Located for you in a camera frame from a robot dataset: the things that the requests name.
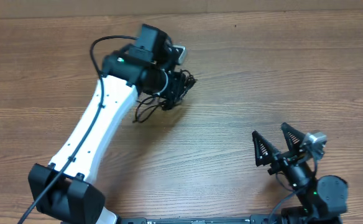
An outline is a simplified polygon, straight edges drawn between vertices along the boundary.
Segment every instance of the beige wall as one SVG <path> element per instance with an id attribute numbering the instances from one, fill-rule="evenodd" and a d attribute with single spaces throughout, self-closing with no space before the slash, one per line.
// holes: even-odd
<path id="1" fill-rule="evenodd" d="M 0 18 L 363 9 L 363 0 L 0 0 Z"/>

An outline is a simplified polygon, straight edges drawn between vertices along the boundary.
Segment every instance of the wooden surface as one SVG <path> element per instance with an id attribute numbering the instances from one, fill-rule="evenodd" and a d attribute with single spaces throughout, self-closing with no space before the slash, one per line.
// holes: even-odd
<path id="1" fill-rule="evenodd" d="M 363 223 L 363 11 L 0 20 L 0 223 L 32 202 L 27 175 L 73 131 L 96 84 L 90 43 L 159 27 L 199 80 L 183 105 L 122 122 L 96 186 L 124 217 L 269 213 L 288 192 L 256 167 L 250 133 L 286 150 L 279 127 L 328 135 L 318 177 L 349 182 L 345 223 Z M 102 57 L 126 41 L 98 45 Z M 284 204 L 298 205 L 296 199 Z M 58 223 L 35 210 L 28 223 Z"/>
<path id="2" fill-rule="evenodd" d="M 363 0 L 0 0 L 0 18 L 363 9 Z"/>

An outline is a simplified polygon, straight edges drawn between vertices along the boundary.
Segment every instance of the wooden tabletop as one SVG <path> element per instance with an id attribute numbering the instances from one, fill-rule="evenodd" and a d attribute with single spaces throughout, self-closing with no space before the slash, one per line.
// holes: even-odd
<path id="1" fill-rule="evenodd" d="M 144 124 L 124 118 L 96 186 L 122 217 L 269 213 L 288 192 L 256 167 L 251 132 L 287 150 L 280 125 L 328 135 L 318 177 L 349 183 L 345 223 L 363 223 L 363 11 L 0 20 L 0 223 L 32 202 L 47 164 L 91 99 L 90 43 L 148 23 L 187 47 L 198 83 Z M 98 45 L 102 57 L 126 44 Z M 299 205 L 297 199 L 283 206 Z M 27 223 L 58 223 L 36 210 Z"/>

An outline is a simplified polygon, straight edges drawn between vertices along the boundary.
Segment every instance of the wall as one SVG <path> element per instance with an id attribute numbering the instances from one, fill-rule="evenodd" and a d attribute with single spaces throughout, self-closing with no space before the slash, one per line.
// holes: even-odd
<path id="1" fill-rule="evenodd" d="M 363 0 L 0 0 L 0 18 L 363 9 Z"/>

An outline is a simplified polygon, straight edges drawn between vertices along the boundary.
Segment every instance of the wooden table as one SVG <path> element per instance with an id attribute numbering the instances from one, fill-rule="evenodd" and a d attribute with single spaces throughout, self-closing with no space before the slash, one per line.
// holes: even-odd
<path id="1" fill-rule="evenodd" d="M 363 11 L 0 20 L 0 223 L 32 202 L 27 175 L 73 131 L 96 84 L 90 43 L 141 23 L 188 48 L 199 80 L 183 105 L 123 120 L 96 186 L 123 217 L 269 213 L 288 192 L 256 167 L 250 133 L 287 150 L 286 121 L 328 135 L 318 177 L 349 182 L 345 223 L 363 223 Z M 127 41 L 98 45 L 102 57 Z M 298 205 L 293 199 L 283 206 Z M 36 210 L 28 223 L 58 223 Z"/>

